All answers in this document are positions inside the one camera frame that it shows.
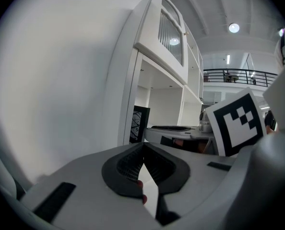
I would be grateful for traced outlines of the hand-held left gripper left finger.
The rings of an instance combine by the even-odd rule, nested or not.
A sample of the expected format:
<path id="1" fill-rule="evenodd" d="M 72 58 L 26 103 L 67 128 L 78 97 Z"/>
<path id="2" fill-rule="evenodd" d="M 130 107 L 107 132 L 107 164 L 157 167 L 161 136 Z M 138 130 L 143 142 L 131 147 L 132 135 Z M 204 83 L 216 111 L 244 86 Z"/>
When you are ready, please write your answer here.
<path id="1" fill-rule="evenodd" d="M 134 145 L 77 158 L 31 187 L 21 203 L 34 211 L 62 182 L 75 185 L 52 225 L 63 230 L 155 230 L 161 226 L 142 201 L 117 195 L 107 187 L 102 166 Z"/>

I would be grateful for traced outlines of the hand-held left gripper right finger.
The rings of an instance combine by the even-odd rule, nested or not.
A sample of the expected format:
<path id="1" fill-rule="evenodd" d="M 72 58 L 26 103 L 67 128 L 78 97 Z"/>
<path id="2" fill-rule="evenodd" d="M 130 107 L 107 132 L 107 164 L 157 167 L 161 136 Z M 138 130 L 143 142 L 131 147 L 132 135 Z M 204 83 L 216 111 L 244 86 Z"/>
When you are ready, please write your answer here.
<path id="1" fill-rule="evenodd" d="M 234 158 L 198 154 L 144 143 L 144 165 L 155 185 L 155 216 L 146 213 L 145 226 L 219 226 L 231 199 L 221 189 Z"/>

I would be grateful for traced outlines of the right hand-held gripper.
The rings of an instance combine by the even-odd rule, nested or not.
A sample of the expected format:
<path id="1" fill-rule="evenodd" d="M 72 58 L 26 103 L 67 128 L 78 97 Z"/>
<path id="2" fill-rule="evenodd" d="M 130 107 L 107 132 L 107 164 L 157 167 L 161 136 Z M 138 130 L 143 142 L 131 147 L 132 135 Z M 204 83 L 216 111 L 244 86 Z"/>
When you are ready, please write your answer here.
<path id="1" fill-rule="evenodd" d="M 243 147 L 254 145 L 266 136 L 261 109 L 249 87 L 206 108 L 205 111 L 220 156 L 233 156 Z M 191 129 L 191 127 L 152 126 L 152 129 Z"/>

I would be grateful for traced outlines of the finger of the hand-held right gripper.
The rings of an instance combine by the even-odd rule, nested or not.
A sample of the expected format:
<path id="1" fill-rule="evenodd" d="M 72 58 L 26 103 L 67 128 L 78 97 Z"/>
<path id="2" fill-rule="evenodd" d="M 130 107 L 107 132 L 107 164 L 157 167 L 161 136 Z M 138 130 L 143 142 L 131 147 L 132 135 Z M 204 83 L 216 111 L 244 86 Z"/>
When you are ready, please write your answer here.
<path id="1" fill-rule="evenodd" d="M 161 141 L 162 137 L 168 139 L 181 139 L 181 140 L 191 140 L 191 132 L 187 131 L 171 131 L 171 130 L 161 130 L 147 128 L 145 130 L 145 139 L 147 141 Z"/>

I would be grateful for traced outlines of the black rectangular object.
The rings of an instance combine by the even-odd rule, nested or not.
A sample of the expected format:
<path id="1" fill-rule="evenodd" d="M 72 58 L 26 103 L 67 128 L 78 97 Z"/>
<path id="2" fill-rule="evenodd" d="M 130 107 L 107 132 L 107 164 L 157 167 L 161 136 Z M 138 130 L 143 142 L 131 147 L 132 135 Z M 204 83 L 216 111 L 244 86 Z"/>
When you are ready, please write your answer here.
<path id="1" fill-rule="evenodd" d="M 147 128 L 150 108 L 134 106 L 131 129 L 130 143 L 139 143 L 144 141 L 144 130 Z"/>

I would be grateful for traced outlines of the white desk with shelves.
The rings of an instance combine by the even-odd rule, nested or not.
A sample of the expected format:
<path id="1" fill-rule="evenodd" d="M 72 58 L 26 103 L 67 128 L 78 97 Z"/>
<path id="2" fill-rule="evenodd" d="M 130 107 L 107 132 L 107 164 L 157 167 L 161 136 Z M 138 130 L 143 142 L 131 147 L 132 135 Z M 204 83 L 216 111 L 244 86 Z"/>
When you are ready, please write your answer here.
<path id="1" fill-rule="evenodd" d="M 139 0 L 125 21 L 109 65 L 104 101 L 103 147 L 126 145 L 134 110 L 134 77 L 138 53 L 135 47 L 142 18 L 149 0 Z M 203 59 L 197 43 L 184 21 L 188 44 L 188 82 L 183 84 L 183 98 L 178 126 L 197 126 L 203 100 Z"/>

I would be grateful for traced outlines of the person's right hand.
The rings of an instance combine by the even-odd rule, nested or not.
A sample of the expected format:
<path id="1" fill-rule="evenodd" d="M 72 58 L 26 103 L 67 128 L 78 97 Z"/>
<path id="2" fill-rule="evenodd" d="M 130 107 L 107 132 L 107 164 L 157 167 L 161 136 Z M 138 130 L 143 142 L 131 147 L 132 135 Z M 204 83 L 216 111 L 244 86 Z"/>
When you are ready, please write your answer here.
<path id="1" fill-rule="evenodd" d="M 173 147 L 196 153 L 204 153 L 206 150 L 207 140 L 181 140 L 174 139 Z"/>

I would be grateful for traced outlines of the person's left hand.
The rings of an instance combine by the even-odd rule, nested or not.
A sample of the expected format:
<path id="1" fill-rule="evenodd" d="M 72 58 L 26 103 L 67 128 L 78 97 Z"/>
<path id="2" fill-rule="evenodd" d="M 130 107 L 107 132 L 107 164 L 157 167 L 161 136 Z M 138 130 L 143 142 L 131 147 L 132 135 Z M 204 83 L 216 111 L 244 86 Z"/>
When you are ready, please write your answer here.
<path id="1" fill-rule="evenodd" d="M 143 182 L 141 180 L 137 180 L 137 185 L 140 189 L 143 189 Z M 145 205 L 147 202 L 147 196 L 145 194 L 142 194 L 142 195 L 143 195 L 142 196 L 142 198 L 143 198 L 142 203 L 143 203 L 143 205 Z"/>

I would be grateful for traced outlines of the black metal railing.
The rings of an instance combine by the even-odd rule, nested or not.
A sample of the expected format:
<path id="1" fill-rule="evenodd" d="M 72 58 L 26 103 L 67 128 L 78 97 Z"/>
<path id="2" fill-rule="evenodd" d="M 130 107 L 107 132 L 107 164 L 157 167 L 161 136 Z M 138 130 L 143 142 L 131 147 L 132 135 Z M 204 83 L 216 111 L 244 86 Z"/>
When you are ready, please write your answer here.
<path id="1" fill-rule="evenodd" d="M 203 71 L 203 82 L 269 87 L 276 78 L 277 74 L 250 69 L 206 69 Z"/>

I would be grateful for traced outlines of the white ribbed glass cabinet door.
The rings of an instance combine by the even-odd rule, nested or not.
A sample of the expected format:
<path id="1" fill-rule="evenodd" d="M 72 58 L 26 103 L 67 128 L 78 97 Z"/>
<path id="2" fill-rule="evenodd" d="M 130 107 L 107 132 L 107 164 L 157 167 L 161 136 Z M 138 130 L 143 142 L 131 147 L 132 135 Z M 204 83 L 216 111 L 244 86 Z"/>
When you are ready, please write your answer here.
<path id="1" fill-rule="evenodd" d="M 183 84 L 188 82 L 188 44 L 181 12 L 171 0 L 149 0 L 135 47 Z"/>

